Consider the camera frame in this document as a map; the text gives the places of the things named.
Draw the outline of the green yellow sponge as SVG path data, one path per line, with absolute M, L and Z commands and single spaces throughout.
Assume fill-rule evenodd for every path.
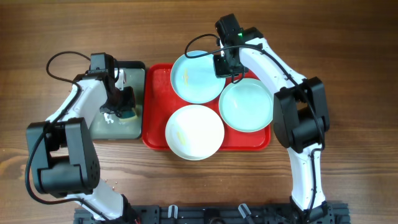
M 119 120 L 122 122 L 128 122 L 137 118 L 137 113 L 135 108 L 131 108 L 126 111 L 120 112 Z

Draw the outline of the light blue top plate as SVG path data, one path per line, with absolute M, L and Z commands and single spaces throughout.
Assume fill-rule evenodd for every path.
M 193 104 L 203 104 L 220 95 L 226 79 L 216 77 L 213 55 L 198 58 L 182 55 L 172 66 L 170 82 L 181 99 Z

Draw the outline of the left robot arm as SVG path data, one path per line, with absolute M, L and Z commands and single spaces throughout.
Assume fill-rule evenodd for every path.
M 127 198 L 100 177 L 100 162 L 89 131 L 96 113 L 122 122 L 137 117 L 134 92 L 123 87 L 118 61 L 91 54 L 89 69 L 71 80 L 72 91 L 45 121 L 26 130 L 29 157 L 25 187 L 45 205 L 76 202 L 101 223 L 140 223 Z

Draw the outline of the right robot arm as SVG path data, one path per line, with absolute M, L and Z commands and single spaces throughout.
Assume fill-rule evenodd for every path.
M 297 220 L 311 223 L 327 212 L 320 178 L 320 154 L 330 128 L 325 87 L 317 78 L 305 78 L 273 52 L 263 34 L 243 29 L 234 14 L 215 24 L 221 54 L 214 55 L 218 78 L 251 71 L 273 96 L 275 136 L 290 157 L 292 206 Z

